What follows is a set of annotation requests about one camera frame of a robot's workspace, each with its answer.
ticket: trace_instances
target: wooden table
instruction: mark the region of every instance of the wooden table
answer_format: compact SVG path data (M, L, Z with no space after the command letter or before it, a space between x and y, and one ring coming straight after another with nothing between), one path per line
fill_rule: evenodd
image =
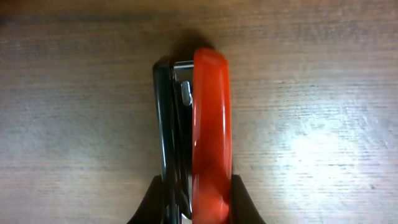
M126 223L160 172L152 65L192 32L267 223L397 221L397 1L2 0L0 223Z

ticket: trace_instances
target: wood grain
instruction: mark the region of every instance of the wood grain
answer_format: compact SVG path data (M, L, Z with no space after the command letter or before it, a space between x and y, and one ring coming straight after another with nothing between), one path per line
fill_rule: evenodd
M160 150L151 68L229 60L233 167L267 223L394 223L398 2L0 1L0 223L126 223Z

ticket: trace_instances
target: wooden surface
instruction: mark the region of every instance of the wooden surface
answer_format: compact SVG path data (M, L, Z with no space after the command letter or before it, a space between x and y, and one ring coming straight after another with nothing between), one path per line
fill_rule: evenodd
M193 30L267 223L398 222L397 1L0 0L0 223L126 223L160 172L151 67Z

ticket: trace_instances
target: brown tabletop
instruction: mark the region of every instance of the brown tabletop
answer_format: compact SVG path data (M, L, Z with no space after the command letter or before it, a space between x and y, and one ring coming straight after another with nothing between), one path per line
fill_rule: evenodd
M126 223L160 172L152 65L193 32L267 223L396 222L397 1L0 0L0 223Z

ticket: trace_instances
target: stapler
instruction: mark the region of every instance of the stapler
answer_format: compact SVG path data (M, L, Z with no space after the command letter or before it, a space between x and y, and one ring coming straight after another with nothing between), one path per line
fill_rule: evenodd
M232 174L228 62L209 48L153 66L162 171L127 224L265 223Z

